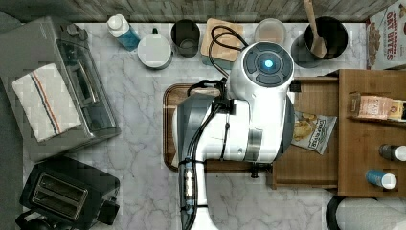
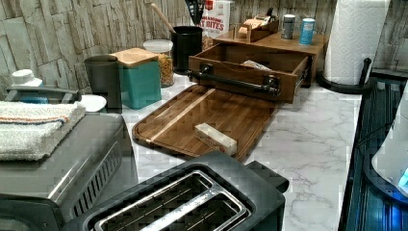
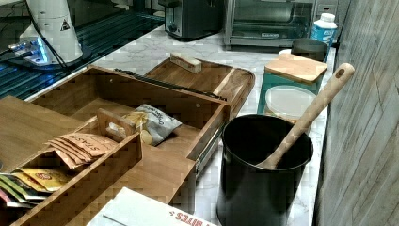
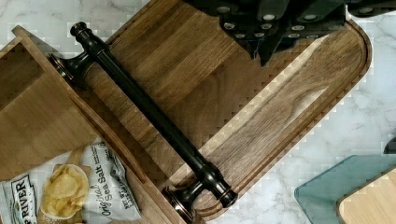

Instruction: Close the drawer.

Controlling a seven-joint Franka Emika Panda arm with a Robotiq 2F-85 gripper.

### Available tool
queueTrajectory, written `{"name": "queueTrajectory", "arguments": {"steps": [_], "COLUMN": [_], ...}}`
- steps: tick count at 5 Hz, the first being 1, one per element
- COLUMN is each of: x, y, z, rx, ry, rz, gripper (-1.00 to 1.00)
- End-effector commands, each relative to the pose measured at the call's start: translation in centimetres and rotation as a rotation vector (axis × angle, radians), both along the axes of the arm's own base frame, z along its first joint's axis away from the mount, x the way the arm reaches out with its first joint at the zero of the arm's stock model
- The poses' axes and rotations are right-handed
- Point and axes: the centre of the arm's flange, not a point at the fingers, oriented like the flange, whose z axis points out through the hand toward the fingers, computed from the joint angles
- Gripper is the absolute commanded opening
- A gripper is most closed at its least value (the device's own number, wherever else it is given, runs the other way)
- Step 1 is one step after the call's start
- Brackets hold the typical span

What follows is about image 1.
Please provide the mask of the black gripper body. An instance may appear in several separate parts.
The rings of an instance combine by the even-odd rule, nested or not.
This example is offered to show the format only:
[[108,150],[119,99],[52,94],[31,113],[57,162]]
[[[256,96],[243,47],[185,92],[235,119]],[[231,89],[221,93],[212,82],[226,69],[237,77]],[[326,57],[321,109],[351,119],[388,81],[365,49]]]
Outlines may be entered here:
[[252,178],[258,178],[260,171],[271,171],[271,163],[253,163],[251,165],[250,173]]

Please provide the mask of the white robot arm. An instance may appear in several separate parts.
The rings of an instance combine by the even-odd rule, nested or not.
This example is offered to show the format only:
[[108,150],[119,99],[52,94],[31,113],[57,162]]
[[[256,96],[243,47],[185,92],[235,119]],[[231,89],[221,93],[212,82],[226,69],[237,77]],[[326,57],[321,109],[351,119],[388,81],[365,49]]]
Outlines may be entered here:
[[182,230],[215,230],[207,203],[208,160],[270,164],[293,139],[287,96],[294,61],[279,44],[261,41],[237,57],[230,76],[212,82],[217,96],[194,93],[174,110]]

